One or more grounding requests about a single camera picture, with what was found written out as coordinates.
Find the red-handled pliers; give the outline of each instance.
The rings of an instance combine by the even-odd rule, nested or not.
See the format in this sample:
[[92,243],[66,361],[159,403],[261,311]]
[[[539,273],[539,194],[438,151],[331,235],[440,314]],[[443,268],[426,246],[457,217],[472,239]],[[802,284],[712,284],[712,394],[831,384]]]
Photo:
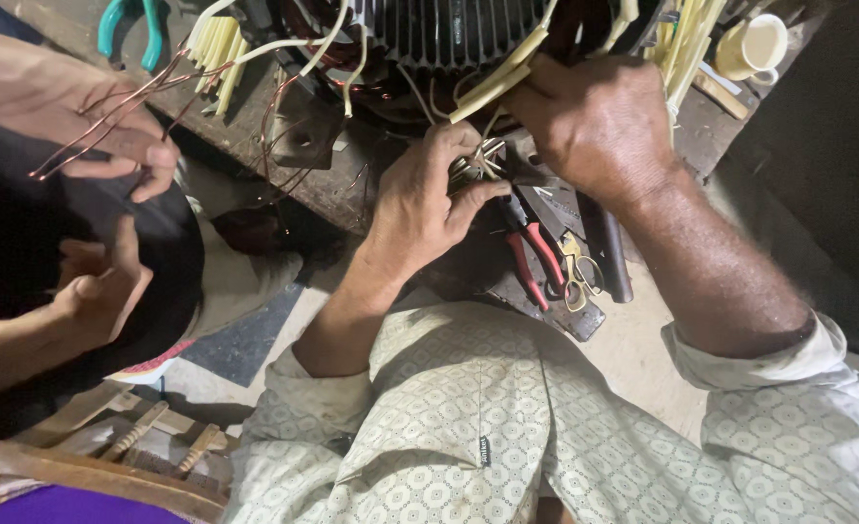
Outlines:
[[546,270],[546,276],[552,284],[552,289],[557,293],[564,293],[565,278],[562,274],[562,269],[559,268],[559,261],[556,260],[549,245],[543,240],[540,235],[540,223],[530,222],[527,217],[527,212],[524,211],[524,206],[521,205],[520,199],[513,193],[511,196],[501,196],[498,200],[501,210],[504,212],[504,218],[511,227],[511,232],[507,235],[507,244],[511,244],[513,248],[513,257],[517,260],[517,271],[520,272],[520,282],[527,289],[527,292],[537,301],[540,309],[547,311],[549,302],[543,295],[540,286],[533,278],[533,273],[527,263],[527,255],[524,254],[524,241],[533,246],[534,251],[540,258],[540,264]]

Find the fingernail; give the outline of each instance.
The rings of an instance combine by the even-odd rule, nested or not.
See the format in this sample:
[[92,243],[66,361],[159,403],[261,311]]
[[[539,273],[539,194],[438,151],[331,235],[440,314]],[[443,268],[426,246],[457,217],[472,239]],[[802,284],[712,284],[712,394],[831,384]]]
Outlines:
[[166,147],[151,146],[145,153],[145,161],[148,161],[150,166],[158,166],[164,168],[172,168],[177,163],[174,154]]

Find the cup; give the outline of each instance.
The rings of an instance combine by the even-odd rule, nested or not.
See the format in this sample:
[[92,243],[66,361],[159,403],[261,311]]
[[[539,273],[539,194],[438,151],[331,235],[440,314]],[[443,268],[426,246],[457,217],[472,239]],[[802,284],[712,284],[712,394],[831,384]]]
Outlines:
[[787,47],[788,32],[781,18],[770,14],[748,18],[731,27],[717,44],[715,71],[728,80],[749,78],[772,86],[779,80],[775,67]]

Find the shirt label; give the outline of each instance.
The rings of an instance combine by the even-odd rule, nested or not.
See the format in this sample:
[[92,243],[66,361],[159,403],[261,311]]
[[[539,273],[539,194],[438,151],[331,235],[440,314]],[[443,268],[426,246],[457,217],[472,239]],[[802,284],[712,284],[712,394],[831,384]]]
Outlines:
[[478,446],[481,449],[482,466],[491,465],[491,445],[487,441],[487,436],[482,436],[478,440]]

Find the gold scissors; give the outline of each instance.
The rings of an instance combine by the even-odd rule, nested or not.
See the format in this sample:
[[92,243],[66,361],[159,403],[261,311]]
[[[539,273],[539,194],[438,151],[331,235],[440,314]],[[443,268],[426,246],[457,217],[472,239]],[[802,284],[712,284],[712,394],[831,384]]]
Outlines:
[[[604,273],[601,272],[601,268],[598,268],[597,262],[595,262],[590,256],[585,256],[581,254],[581,246],[578,245],[578,239],[575,238],[575,235],[572,234],[572,231],[566,231],[562,238],[559,240],[559,250],[562,252],[563,257],[565,258],[565,266],[568,268],[568,280],[565,282],[565,305],[568,307],[569,311],[578,311],[581,308],[585,307],[585,304],[588,303],[588,295],[589,294],[598,296],[604,291]],[[581,268],[578,267],[578,262],[584,258],[595,268],[595,276],[600,279],[601,284],[592,287],[587,280],[585,280],[585,276],[581,273]],[[572,288],[575,288],[577,293],[577,297],[573,302],[569,302],[572,297]]]

